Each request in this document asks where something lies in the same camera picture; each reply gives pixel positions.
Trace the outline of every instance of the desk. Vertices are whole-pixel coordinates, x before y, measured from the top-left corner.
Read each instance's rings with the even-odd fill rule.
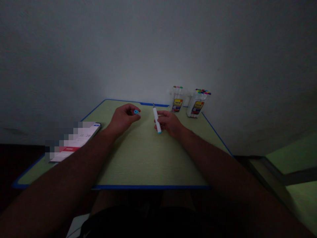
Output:
[[[141,109],[141,119],[115,142],[93,189],[208,188],[180,143],[167,131],[160,135],[156,132],[152,104],[106,99],[82,121],[99,122],[104,129],[110,123],[115,109],[126,103]],[[168,109],[167,105],[157,105],[157,110]],[[181,123],[204,140],[231,154],[206,117],[187,117],[186,109],[182,108],[176,113]],[[26,188],[52,166],[52,163],[45,163],[43,155],[13,183],[13,187]]]

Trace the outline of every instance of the hand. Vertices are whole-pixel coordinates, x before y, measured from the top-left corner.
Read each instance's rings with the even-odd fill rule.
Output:
[[[121,136],[133,122],[140,120],[140,115],[135,115],[134,110],[141,111],[138,107],[130,103],[118,107],[112,116],[110,124],[105,129],[105,132],[116,137]]]
[[[169,111],[158,111],[158,114],[162,115],[158,117],[158,122],[161,125],[161,129],[167,130],[167,132],[174,138],[177,138],[181,131],[185,129],[174,113]]]

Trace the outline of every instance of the white wall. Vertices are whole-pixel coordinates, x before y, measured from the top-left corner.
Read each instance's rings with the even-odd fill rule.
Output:
[[[3,1],[0,143],[44,144],[49,121],[104,98],[168,103],[206,88],[233,154],[264,155],[316,130],[316,3]]]

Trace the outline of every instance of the forearm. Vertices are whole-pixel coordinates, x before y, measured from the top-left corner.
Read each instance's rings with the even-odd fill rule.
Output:
[[[233,209],[236,216],[250,236],[312,235],[229,154],[186,128],[181,130],[178,140],[212,188],[235,205]]]
[[[96,180],[116,136],[107,129],[34,181],[4,211],[8,237],[43,237],[55,230]]]
[[[184,128],[178,140],[206,181],[232,202],[248,202],[262,186],[233,157]]]

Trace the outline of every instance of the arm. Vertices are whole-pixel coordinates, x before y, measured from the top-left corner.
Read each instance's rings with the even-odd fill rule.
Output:
[[[35,180],[0,217],[2,237],[45,237],[58,228],[94,184],[115,140],[139,120],[126,104],[108,127]]]
[[[158,111],[158,122],[176,138],[206,181],[235,207],[245,230],[253,237],[313,235],[233,157],[185,128],[171,112]]]

